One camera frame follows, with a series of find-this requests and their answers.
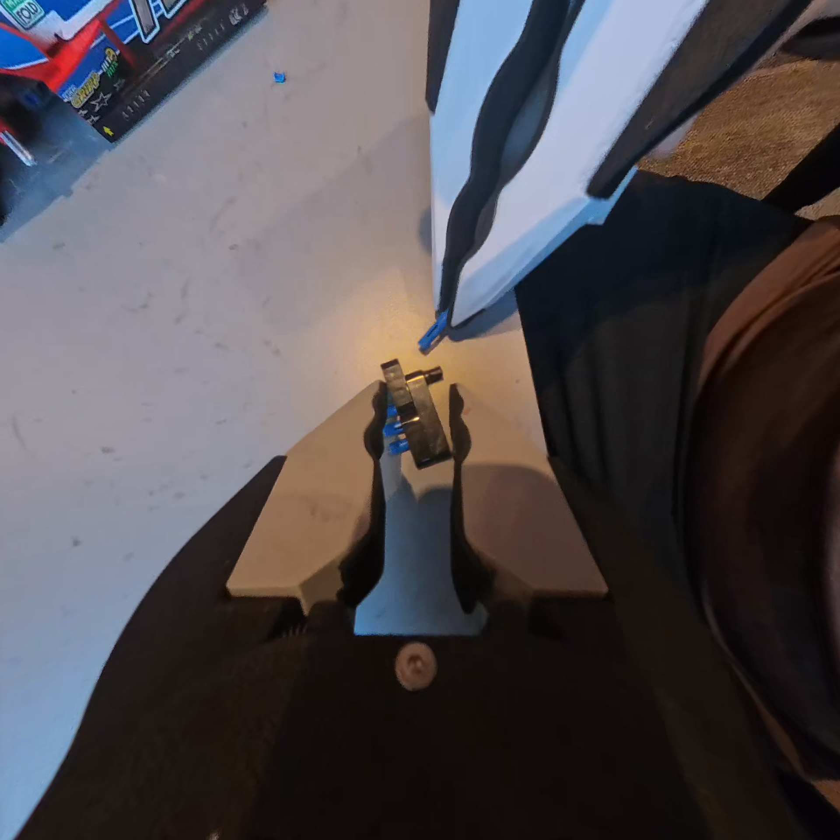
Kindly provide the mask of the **light grey desk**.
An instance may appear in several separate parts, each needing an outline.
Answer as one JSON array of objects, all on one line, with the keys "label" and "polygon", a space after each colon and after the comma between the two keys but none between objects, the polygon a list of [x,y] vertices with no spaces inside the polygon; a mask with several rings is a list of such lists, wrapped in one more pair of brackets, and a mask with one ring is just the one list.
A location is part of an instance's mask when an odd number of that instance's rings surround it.
[{"label": "light grey desk", "polygon": [[270,2],[2,244],[2,838],[239,835],[317,637],[226,583],[381,363],[545,451],[511,292],[417,348],[429,8]]}]

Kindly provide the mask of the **person's brown shirt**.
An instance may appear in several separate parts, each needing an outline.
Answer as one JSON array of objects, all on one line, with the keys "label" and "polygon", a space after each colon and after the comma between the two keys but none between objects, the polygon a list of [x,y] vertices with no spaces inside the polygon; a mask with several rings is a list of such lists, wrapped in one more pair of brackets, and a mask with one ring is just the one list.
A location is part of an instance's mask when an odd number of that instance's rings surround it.
[{"label": "person's brown shirt", "polygon": [[805,226],[703,349],[683,529],[702,612],[771,741],[838,797],[838,217]]}]

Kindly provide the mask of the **black beam assembly blue pins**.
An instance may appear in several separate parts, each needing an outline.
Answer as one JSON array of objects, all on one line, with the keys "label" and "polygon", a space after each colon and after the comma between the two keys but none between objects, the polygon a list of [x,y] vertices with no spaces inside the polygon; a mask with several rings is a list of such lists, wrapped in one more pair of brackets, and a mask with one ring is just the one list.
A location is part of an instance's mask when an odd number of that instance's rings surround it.
[{"label": "black beam assembly blue pins", "polygon": [[398,360],[381,365],[387,389],[383,437],[388,452],[410,454],[417,469],[450,460],[448,439],[430,391],[444,379],[440,367],[404,373]]}]

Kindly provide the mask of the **red toy brick car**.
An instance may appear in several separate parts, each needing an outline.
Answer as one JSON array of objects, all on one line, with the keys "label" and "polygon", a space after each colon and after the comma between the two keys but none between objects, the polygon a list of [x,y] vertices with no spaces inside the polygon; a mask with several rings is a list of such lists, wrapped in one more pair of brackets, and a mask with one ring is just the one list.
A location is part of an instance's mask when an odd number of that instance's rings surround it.
[{"label": "red toy brick car", "polygon": [[265,1],[2,1],[2,79],[34,82],[120,142]]}]

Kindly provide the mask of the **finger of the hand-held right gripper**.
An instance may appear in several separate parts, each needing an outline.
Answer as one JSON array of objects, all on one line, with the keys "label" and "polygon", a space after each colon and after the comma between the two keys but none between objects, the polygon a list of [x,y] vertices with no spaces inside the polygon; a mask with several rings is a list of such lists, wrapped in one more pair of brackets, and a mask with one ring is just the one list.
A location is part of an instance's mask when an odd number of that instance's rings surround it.
[{"label": "finger of the hand-held right gripper", "polygon": [[503,189],[489,238],[467,264],[472,318],[582,226],[603,223],[634,168],[607,198],[588,196],[587,185],[706,4],[571,2],[545,131]]},{"label": "finger of the hand-held right gripper", "polygon": [[571,2],[431,2],[429,130],[437,323],[472,318],[467,264],[545,131]]}]

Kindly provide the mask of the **blue axle pin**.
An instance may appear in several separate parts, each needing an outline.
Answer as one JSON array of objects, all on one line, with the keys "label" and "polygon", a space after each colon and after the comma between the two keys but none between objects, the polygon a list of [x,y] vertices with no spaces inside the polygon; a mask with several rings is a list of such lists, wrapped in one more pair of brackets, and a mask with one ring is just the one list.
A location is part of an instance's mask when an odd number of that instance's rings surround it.
[{"label": "blue axle pin", "polygon": [[442,311],[429,329],[417,342],[417,348],[422,355],[429,355],[444,339],[448,331],[449,312]]}]

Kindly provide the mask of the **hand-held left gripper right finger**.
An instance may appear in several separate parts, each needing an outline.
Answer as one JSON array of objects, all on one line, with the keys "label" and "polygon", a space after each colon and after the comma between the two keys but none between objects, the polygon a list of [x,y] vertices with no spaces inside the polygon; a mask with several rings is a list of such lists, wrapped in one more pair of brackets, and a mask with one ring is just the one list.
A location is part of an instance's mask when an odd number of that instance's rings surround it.
[{"label": "hand-held left gripper right finger", "polygon": [[609,594],[548,456],[462,384],[449,387],[451,574],[465,613]]}]

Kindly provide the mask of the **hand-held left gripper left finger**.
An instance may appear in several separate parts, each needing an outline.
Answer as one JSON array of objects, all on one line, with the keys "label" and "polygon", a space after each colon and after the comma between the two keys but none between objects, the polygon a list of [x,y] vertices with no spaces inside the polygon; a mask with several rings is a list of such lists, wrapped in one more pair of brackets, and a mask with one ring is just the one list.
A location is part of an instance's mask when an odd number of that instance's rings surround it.
[{"label": "hand-held left gripper left finger", "polygon": [[372,534],[385,406],[385,384],[374,381],[292,446],[228,594],[292,598],[306,614],[339,599],[341,564]]}]

